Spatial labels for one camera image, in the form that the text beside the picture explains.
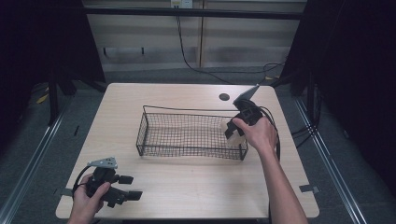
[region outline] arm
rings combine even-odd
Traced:
[[[85,175],[81,183],[87,183],[92,174]],[[73,208],[70,214],[69,224],[88,224],[93,220],[95,213],[103,207],[103,201],[100,199],[110,188],[110,183],[106,182],[90,198],[87,196],[87,188],[80,185],[74,193]]]
[[[241,119],[233,119],[233,123],[244,131],[247,141],[259,152],[274,223],[308,223],[304,210],[277,159],[274,151],[277,141],[276,130],[269,120],[261,118],[253,126],[248,126]]]

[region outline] round hole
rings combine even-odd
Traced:
[[[229,96],[227,93],[222,93],[222,94],[219,96],[219,98],[220,98],[220,100],[222,100],[222,101],[228,101],[228,100],[230,100],[230,96]]]

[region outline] wire basket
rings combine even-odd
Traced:
[[[147,113],[147,107],[160,108],[166,113]],[[227,144],[220,124],[230,117],[191,114],[191,111],[204,110],[148,105],[144,105],[143,110],[136,141],[140,156],[205,156],[242,161],[248,153],[246,141],[238,146]],[[190,113],[172,113],[176,110]]]

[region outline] wooden table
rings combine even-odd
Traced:
[[[140,157],[135,143],[143,105],[190,109],[234,109],[233,100],[250,86],[111,84],[98,109],[67,188],[72,188],[88,161],[114,156],[119,175],[134,177],[132,185],[113,186],[142,190],[140,201],[114,208],[104,206],[96,215],[113,219],[167,218],[262,218],[268,217],[268,195],[256,150],[249,146],[243,161],[211,157]],[[227,93],[229,101],[219,95]],[[307,185],[300,157],[293,143],[276,93],[260,87],[251,99],[270,109],[279,130],[281,164],[308,217],[318,215],[313,193],[301,193]],[[215,112],[233,117],[236,112]],[[68,218],[72,198],[63,196],[56,210]]]

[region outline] hand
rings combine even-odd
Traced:
[[[257,150],[260,151],[269,148],[274,151],[277,143],[277,132],[268,118],[260,118],[253,126],[248,126],[238,118],[234,118],[233,123],[244,131],[247,141]]]
[[[92,174],[82,177],[81,183],[87,183]],[[87,196],[87,187],[80,185],[74,193],[73,208],[68,223],[86,224],[90,223],[99,210],[103,207],[102,196],[110,188],[110,183],[106,182],[90,198]]]

